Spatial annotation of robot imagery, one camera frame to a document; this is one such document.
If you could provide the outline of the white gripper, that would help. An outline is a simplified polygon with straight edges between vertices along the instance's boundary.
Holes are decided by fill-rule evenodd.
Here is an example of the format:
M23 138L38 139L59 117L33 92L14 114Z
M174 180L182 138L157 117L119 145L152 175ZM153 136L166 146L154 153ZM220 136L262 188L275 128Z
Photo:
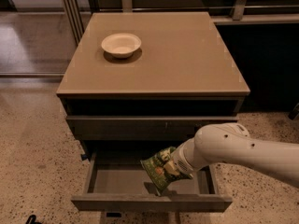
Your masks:
M164 169L170 174L178 176L180 173L190 175L208 166L194 138L181 144L172 153L172 160L164 165Z

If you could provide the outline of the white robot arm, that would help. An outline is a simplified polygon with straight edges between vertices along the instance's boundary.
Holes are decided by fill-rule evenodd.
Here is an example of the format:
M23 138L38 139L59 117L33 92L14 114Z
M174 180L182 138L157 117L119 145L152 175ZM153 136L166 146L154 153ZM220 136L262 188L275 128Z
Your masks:
M238 123L210 124L171 153L165 169L190 175L213 163L237 164L299 187L299 145L253 139Z

